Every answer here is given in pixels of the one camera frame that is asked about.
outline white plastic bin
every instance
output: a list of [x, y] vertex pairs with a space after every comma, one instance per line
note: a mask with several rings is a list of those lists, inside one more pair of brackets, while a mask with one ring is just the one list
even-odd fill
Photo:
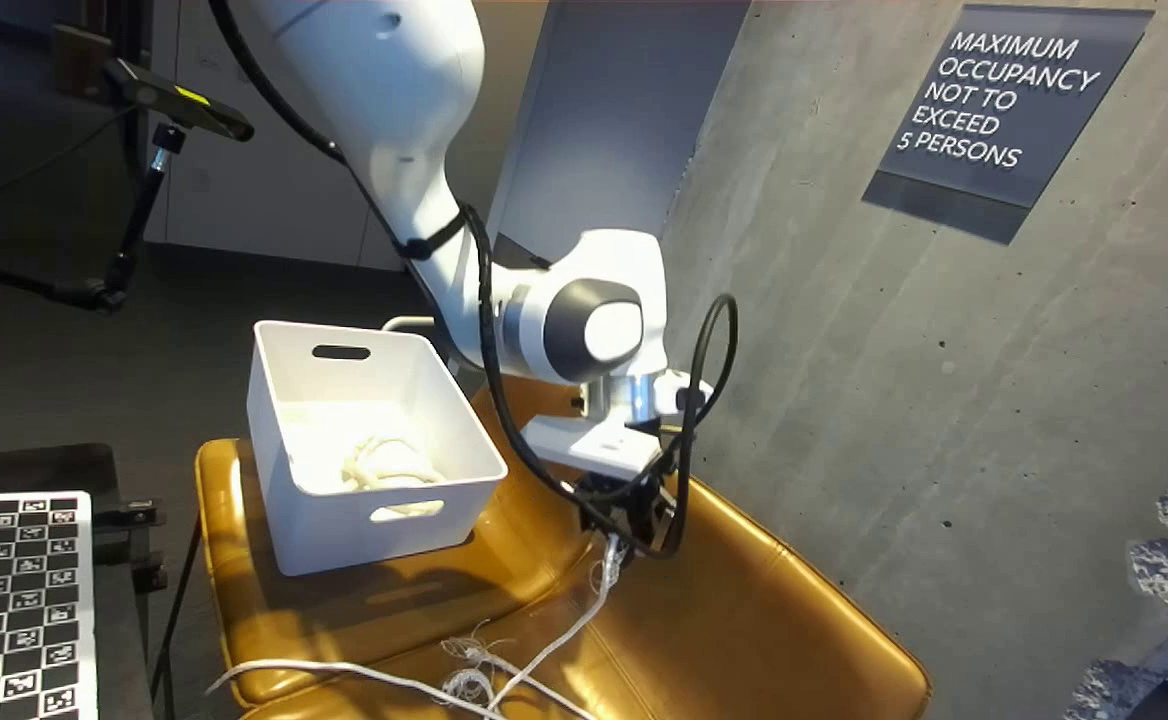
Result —
[[507, 474], [404, 334], [261, 322], [249, 434], [283, 578], [461, 543]]

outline black sign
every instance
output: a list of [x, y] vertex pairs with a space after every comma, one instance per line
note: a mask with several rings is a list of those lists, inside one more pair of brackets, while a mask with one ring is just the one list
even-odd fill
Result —
[[863, 202], [1012, 240], [1150, 11], [964, 10]]

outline yellow chair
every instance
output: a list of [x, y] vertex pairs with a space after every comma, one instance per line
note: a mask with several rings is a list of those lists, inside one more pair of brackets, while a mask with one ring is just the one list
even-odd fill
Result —
[[[507, 391], [524, 417], [570, 413], [560, 390]], [[574, 513], [507, 463], [468, 543], [287, 580], [273, 563], [249, 443], [209, 441], [197, 499], [223, 661], [351, 661], [440, 684], [465, 669], [440, 646], [471, 637], [527, 665], [593, 605], [596, 552]], [[534, 679], [614, 720], [907, 720], [928, 702], [900, 646], [698, 485], [680, 555], [626, 563], [602, 613]], [[244, 673], [232, 694], [252, 720], [461, 715], [357, 675]], [[502, 715], [566, 714], [524, 684]]]

